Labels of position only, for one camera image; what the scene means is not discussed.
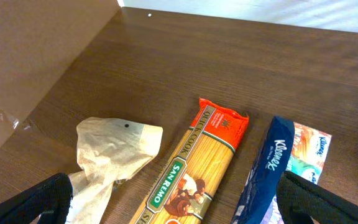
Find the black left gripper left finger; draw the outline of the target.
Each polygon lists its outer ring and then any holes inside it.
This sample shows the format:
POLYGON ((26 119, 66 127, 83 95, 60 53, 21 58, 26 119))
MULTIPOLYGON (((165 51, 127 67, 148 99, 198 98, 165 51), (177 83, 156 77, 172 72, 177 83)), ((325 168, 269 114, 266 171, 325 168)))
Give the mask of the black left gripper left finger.
POLYGON ((28 224, 36 218, 39 223, 65 223, 72 198, 69 177, 57 173, 0 203, 0 224, 28 224))

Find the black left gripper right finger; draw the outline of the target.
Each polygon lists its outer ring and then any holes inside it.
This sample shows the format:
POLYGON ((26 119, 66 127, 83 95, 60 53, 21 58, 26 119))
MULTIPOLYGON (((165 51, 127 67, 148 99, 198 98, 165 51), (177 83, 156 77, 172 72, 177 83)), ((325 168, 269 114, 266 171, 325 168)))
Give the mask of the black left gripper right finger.
POLYGON ((284 223, 358 223, 358 206, 285 171, 277 185, 277 203, 284 223))

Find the Kleenex tissue multipack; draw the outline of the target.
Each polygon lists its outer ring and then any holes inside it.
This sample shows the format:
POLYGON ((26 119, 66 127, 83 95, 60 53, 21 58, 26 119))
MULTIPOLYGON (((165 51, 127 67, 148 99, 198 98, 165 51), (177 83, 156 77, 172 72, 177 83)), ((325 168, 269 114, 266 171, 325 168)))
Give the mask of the Kleenex tissue multipack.
POLYGON ((317 184, 332 136, 279 116, 273 117, 249 172, 231 222, 283 223, 277 184, 285 171, 317 184))

